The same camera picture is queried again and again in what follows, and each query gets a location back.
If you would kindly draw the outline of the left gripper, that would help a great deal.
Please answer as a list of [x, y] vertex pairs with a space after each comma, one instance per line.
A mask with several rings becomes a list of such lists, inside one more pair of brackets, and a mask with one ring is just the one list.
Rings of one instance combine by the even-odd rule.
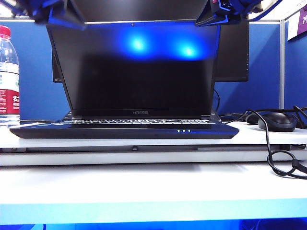
[[14, 15], [27, 15], [37, 23], [84, 30], [85, 19], [73, 0], [16, 0]]

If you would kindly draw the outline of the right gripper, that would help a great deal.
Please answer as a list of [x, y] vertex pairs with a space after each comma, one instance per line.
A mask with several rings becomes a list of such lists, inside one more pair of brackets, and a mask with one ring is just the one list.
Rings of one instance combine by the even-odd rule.
[[212, 0], [205, 3], [195, 20], [196, 26], [219, 25], [227, 22], [239, 22], [250, 13], [263, 11], [260, 0]]

